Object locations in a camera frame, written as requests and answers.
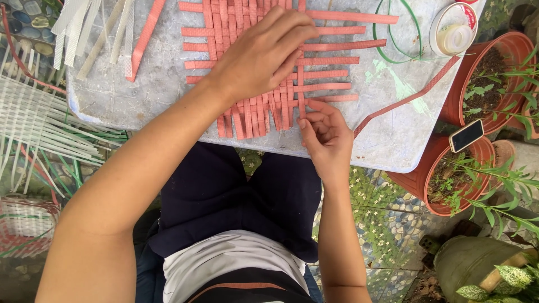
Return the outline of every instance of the dark blue pants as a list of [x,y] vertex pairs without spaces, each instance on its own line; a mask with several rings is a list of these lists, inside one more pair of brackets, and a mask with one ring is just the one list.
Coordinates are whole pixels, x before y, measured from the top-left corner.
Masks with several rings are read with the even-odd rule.
[[318,253],[311,235],[320,197],[321,181],[310,159],[266,153],[247,181],[232,147],[197,142],[161,190],[158,232],[140,255],[149,250],[162,260],[218,233],[241,229],[313,263]]

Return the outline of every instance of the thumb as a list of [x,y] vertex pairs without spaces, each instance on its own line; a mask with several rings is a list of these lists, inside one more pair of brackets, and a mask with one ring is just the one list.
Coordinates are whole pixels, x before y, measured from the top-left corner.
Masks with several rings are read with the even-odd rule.
[[301,136],[305,141],[305,145],[312,156],[313,153],[323,148],[323,146],[320,144],[320,141],[318,141],[316,133],[314,132],[313,126],[310,124],[309,120],[301,119],[298,121],[298,125],[300,126]]

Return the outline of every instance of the tape roll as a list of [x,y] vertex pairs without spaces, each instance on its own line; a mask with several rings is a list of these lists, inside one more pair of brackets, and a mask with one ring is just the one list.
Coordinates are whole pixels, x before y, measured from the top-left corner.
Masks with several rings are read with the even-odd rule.
[[455,2],[442,9],[432,22],[429,42],[432,51],[441,56],[465,52],[477,35],[477,16],[467,3]]

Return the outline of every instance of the hand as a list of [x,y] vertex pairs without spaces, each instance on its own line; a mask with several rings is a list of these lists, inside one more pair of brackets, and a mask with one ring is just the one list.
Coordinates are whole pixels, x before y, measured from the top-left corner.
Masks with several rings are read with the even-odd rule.
[[312,100],[308,106],[316,112],[298,120],[303,136],[301,145],[307,147],[324,186],[347,186],[354,132],[337,108]]
[[294,68],[298,46],[318,37],[313,20],[295,10],[274,6],[247,29],[217,61],[205,80],[232,103],[276,88]]

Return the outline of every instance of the white table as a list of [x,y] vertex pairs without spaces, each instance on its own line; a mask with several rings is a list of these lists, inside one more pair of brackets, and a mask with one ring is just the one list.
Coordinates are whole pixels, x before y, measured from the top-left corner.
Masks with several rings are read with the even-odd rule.
[[[387,13],[387,1],[382,13]],[[486,0],[479,0],[472,6],[481,15]],[[106,1],[107,15],[115,1]],[[137,1],[135,9],[135,42],[146,21],[152,1]],[[423,38],[424,58],[436,58],[429,45],[429,31],[436,14],[452,0],[409,1],[420,23]],[[309,0],[307,10],[331,10],[374,13],[378,0]],[[391,2],[391,14],[399,15],[392,33],[397,45],[409,54],[417,54],[419,46],[417,32],[412,18],[398,0]],[[343,26],[344,22],[316,20],[317,26]],[[355,25],[346,22],[344,25]],[[372,39],[372,24],[361,35],[322,36],[322,43],[349,42]],[[207,53],[184,52],[182,43],[203,42],[205,38],[182,37],[181,27],[205,27],[201,13],[179,11],[175,0],[165,3],[159,22],[142,58],[136,81],[131,83],[123,77],[123,58],[118,65],[109,63],[110,48],[116,28],[108,37],[105,45],[85,81],[77,80],[77,72],[85,57],[77,58],[75,67],[67,70],[67,90],[71,110],[82,120],[118,129],[138,130],[153,117],[163,112],[174,101],[188,91],[191,85],[185,84],[186,75],[203,75],[207,71],[185,70],[186,60],[208,60]],[[101,14],[98,14],[93,32],[86,46],[86,54],[102,29]],[[377,25],[378,38],[389,38],[388,26]],[[404,61],[405,56],[398,53],[391,42],[383,49],[395,61]],[[330,69],[349,70],[349,77],[332,78],[333,82],[351,82],[352,89],[339,92],[319,92],[317,95],[359,94],[359,100],[333,104],[338,107],[354,129],[368,114],[389,104],[397,102],[421,90],[443,65],[448,61],[441,58],[430,61],[413,61],[403,64],[390,64],[376,49],[338,51],[324,54],[328,56],[360,56],[360,64],[331,66]],[[316,54],[306,53],[305,57]],[[359,134],[354,142],[350,163],[355,166],[384,169],[406,173],[416,167],[423,154],[427,140],[434,127],[447,92],[453,82],[460,62],[424,97],[401,106],[392,112],[373,119]],[[310,66],[310,70],[327,70],[327,66]],[[308,157],[301,146],[297,125],[286,131],[276,132],[272,121],[272,131],[256,139],[236,140],[219,138],[214,123],[201,137],[201,141],[229,146],[263,150],[299,157]]]

